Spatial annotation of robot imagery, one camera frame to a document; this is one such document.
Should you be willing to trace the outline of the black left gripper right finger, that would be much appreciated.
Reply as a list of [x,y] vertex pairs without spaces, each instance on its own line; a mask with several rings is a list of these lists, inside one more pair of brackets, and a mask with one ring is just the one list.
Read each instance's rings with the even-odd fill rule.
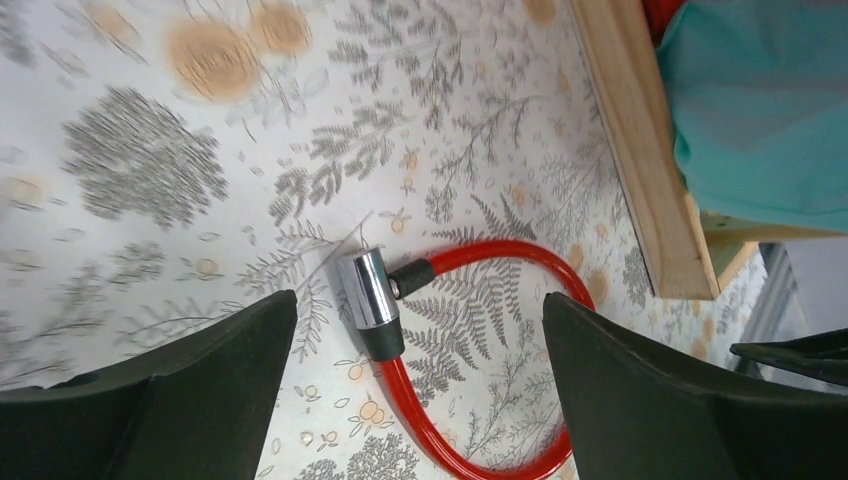
[[847,398],[723,369],[560,294],[543,327],[584,479],[843,479]]

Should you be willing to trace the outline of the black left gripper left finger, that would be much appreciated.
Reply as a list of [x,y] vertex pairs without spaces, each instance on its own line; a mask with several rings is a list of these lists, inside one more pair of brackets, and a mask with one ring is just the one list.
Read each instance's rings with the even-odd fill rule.
[[5,479],[250,479],[293,342],[279,291],[184,338],[1,395]]

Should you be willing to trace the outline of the red cable lock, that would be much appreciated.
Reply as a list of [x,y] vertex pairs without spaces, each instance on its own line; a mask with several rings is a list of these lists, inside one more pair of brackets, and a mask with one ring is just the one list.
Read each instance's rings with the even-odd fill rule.
[[419,401],[401,359],[405,352],[397,301],[428,286],[442,274],[480,261],[517,258],[555,276],[571,298],[593,311],[594,302],[577,272],[557,254],[519,240],[484,240],[410,262],[388,272],[378,248],[337,260],[342,289],[353,323],[371,360],[383,374],[384,392],[417,445],[446,472],[459,479],[548,479],[572,456],[569,433],[562,429],[546,451],[512,470],[493,470],[463,458],[440,434]]

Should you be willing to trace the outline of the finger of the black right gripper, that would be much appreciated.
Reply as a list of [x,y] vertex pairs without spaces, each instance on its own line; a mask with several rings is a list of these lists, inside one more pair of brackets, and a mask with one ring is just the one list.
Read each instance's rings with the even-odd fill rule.
[[846,329],[781,342],[735,343],[730,352],[777,369],[847,386]]

